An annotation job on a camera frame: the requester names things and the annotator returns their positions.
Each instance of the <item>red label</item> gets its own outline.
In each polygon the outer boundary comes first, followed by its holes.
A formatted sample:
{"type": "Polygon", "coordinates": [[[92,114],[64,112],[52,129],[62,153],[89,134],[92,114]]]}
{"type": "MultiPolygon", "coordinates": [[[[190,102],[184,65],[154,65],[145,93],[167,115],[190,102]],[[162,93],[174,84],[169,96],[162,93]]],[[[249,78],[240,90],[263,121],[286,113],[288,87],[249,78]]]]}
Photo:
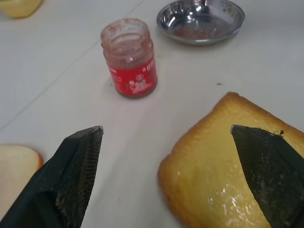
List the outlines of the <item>red label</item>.
{"type": "Polygon", "coordinates": [[[146,64],[135,69],[109,68],[115,88],[125,95],[140,95],[148,92],[157,83],[154,57],[146,64]]]}

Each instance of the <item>black mesh pad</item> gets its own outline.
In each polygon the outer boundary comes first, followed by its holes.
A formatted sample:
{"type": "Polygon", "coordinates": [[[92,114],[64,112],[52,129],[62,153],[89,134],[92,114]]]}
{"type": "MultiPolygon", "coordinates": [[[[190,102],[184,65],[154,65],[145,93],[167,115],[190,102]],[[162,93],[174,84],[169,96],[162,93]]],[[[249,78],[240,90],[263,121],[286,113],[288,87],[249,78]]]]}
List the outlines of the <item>black mesh pad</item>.
{"type": "Polygon", "coordinates": [[[231,133],[247,184],[271,227],[304,227],[298,226],[303,213],[304,159],[282,135],[239,125],[231,133]]]}
{"type": "Polygon", "coordinates": [[[30,179],[0,228],[79,228],[95,181],[102,127],[67,137],[30,179]]]}

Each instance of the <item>stainless steel bowl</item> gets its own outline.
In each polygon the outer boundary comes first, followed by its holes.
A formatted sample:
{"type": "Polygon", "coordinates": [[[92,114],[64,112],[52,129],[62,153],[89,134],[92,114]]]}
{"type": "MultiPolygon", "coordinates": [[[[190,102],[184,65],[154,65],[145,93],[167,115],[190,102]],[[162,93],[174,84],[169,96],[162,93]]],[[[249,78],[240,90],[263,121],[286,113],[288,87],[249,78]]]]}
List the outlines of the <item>stainless steel bowl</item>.
{"type": "Polygon", "coordinates": [[[174,40],[210,45],[236,34],[245,21],[243,10],[228,0],[178,0],[157,15],[157,25],[174,40]]]}

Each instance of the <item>toasted bread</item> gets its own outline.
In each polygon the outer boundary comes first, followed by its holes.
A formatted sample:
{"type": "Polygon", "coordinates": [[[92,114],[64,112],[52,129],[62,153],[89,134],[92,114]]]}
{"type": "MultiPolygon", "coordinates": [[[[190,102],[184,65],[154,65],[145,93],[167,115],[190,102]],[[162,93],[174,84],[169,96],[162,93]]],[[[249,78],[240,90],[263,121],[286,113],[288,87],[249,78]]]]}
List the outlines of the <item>toasted bread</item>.
{"type": "Polygon", "coordinates": [[[228,93],[160,164],[158,181],[173,215],[187,228],[270,228],[242,171],[230,128],[259,127],[304,157],[304,133],[236,93],[228,93]]]}
{"type": "Polygon", "coordinates": [[[35,150],[0,145],[0,220],[41,166],[42,158],[35,150]]]}

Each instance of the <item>table surface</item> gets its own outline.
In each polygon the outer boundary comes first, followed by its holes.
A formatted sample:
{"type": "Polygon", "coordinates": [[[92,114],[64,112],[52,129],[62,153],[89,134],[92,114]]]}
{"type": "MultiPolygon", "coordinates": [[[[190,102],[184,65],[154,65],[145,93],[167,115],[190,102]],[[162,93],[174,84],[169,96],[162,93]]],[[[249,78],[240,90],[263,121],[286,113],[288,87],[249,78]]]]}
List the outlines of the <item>table surface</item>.
{"type": "Polygon", "coordinates": [[[235,0],[239,34],[202,48],[158,31],[169,2],[45,0],[27,19],[0,14],[0,143],[47,161],[65,137],[104,127],[84,227],[179,227],[157,195],[158,164],[228,91],[304,130],[304,1],[235,0]],[[159,83],[143,99],[115,91],[100,47],[101,29],[122,17],[144,20],[155,44],[159,83]]]}

